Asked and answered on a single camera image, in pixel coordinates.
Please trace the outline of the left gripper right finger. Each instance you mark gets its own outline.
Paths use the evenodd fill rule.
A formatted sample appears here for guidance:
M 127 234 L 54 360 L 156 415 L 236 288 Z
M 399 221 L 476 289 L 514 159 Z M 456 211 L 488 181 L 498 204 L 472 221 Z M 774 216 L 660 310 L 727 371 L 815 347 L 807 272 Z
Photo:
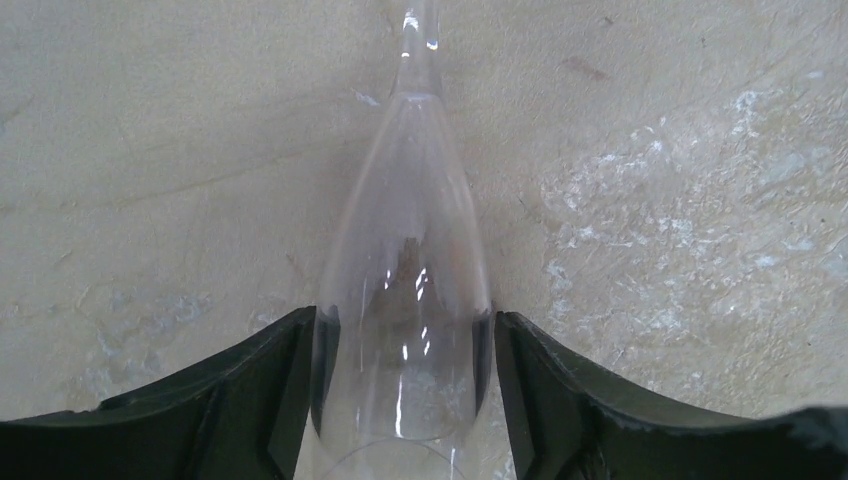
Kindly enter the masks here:
M 521 479 L 843 479 L 847 411 L 747 419 L 654 393 L 515 312 L 494 329 Z

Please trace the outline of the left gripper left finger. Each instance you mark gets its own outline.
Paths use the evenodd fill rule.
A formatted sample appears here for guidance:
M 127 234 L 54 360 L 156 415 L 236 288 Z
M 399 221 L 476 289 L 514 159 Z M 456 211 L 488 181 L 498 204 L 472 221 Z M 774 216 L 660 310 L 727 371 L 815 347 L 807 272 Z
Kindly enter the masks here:
M 1 425 L 5 479 L 290 479 L 309 409 L 313 320 L 246 340 L 102 401 Z

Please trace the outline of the clear wine glass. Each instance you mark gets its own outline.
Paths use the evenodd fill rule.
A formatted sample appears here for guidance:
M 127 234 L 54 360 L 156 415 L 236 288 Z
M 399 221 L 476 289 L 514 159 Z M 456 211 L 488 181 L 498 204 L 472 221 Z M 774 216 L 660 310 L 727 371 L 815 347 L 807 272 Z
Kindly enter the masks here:
M 382 123 L 328 256 L 312 347 L 317 479 L 475 479 L 493 305 L 442 98 L 438 5 L 410 1 Z

